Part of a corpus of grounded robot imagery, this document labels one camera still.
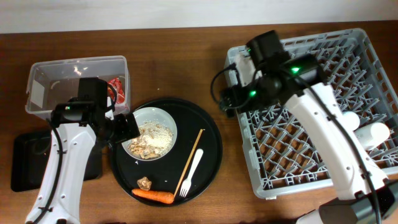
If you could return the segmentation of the white plastic fork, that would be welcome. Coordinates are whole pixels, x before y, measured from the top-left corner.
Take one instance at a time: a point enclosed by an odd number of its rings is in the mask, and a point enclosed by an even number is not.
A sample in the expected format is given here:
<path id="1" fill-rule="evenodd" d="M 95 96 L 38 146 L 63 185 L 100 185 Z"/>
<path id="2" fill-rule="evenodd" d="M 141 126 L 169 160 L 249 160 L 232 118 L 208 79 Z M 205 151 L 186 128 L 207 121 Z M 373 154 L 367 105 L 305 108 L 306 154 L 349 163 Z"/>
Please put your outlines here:
<path id="1" fill-rule="evenodd" d="M 190 187 L 192 185 L 192 177 L 198 167 L 198 164 L 200 163 L 200 160 L 203 156 L 203 150 L 202 149 L 197 149 L 195 151 L 194 158 L 192 160 L 192 164 L 188 173 L 187 178 L 182 182 L 182 186 L 180 188 L 180 196 L 185 198 L 190 190 Z"/>

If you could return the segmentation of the wooden chopstick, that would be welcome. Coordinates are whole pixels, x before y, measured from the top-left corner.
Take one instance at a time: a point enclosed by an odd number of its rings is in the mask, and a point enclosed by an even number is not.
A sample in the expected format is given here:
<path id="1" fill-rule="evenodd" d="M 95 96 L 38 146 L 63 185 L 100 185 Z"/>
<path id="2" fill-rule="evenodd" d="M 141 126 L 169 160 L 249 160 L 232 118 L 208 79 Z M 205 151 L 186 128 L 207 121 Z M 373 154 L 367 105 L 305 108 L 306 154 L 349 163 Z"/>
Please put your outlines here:
<path id="1" fill-rule="evenodd" d="M 187 172 L 188 166 L 189 166 L 189 164 L 190 164 L 190 162 L 191 162 L 191 160 L 192 160 L 192 157 L 193 157 L 193 155 L 194 155 L 194 152 L 195 152 L 195 150 L 196 150 L 196 148 L 197 148 L 197 144 L 198 144 L 198 142 L 199 142 L 199 140 L 200 140 L 200 138 L 201 138 L 201 135 L 202 135 L 202 133 L 204 132 L 204 130 L 205 130 L 205 129 L 200 129 L 200 130 L 199 130 L 199 133 L 198 133 L 198 135 L 197 135 L 197 138 L 196 138 L 196 140 L 195 140 L 195 142 L 194 142 L 194 145 L 193 145 L 193 147 L 192 147 L 192 150 L 191 150 L 191 152 L 190 152 L 190 154 L 189 154 L 189 157 L 188 157 L 188 159 L 187 159 L 187 162 L 186 162 L 186 164 L 185 164 L 185 167 L 183 168 L 182 174 L 181 174 L 180 179 L 179 179 L 179 181 L 178 181 L 178 184 L 177 184 L 177 186 L 176 186 L 176 189 L 175 189 L 175 192 L 174 192 L 174 198 L 177 196 L 177 193 L 178 193 L 180 187 L 183 185 L 183 182 L 184 182 L 184 181 L 183 181 L 183 178 L 185 177 L 185 174 L 186 174 L 186 172 Z"/>

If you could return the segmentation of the blue plastic cup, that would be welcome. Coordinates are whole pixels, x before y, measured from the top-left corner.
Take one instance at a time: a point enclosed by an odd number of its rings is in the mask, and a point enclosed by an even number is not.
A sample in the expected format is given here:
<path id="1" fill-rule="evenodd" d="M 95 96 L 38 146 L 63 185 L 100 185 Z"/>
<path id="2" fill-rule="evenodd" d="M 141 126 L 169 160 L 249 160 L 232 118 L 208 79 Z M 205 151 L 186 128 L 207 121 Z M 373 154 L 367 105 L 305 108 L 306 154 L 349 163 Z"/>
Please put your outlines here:
<path id="1" fill-rule="evenodd" d="M 352 111 L 343 112 L 343 125 L 350 131 L 355 131 L 359 128 L 359 116 Z"/>

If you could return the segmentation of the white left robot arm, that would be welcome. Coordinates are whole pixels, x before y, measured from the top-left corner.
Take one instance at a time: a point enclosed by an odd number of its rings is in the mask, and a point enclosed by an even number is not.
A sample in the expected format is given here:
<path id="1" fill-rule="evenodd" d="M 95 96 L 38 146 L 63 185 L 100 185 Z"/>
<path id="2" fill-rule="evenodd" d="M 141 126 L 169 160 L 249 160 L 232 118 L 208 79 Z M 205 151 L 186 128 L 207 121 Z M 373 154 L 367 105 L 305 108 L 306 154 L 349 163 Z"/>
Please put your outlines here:
<path id="1" fill-rule="evenodd" d="M 113 114 L 106 102 L 62 103 L 52 111 L 50 155 L 26 223 L 79 223 L 86 165 L 94 150 L 139 136 L 132 113 Z"/>

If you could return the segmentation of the cream white cup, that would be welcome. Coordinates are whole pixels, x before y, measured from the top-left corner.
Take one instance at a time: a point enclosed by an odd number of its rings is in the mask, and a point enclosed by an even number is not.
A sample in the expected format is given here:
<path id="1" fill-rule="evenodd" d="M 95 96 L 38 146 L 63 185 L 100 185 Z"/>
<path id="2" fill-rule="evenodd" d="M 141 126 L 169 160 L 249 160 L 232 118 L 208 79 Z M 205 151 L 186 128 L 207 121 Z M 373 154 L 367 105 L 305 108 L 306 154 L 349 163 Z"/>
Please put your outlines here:
<path id="1" fill-rule="evenodd" d="M 373 150 L 390 136 L 390 130 L 384 123 L 368 124 L 354 133 L 366 151 Z"/>

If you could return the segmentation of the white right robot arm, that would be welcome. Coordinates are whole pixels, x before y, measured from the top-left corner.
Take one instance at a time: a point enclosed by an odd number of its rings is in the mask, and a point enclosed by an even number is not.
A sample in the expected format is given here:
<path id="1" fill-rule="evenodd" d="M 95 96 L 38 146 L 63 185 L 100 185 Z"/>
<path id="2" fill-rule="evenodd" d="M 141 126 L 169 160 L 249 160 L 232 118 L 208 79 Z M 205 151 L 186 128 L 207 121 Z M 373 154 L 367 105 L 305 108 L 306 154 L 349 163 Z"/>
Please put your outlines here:
<path id="1" fill-rule="evenodd" d="M 328 169 L 337 197 L 302 215 L 298 223 L 381 223 L 397 209 L 397 182 L 368 157 L 389 137 L 385 124 L 353 127 L 338 107 L 331 85 L 311 54 L 292 58 L 269 31 L 246 44 L 249 60 L 228 66 L 240 83 L 220 93 L 226 113 L 280 104 L 306 130 Z"/>

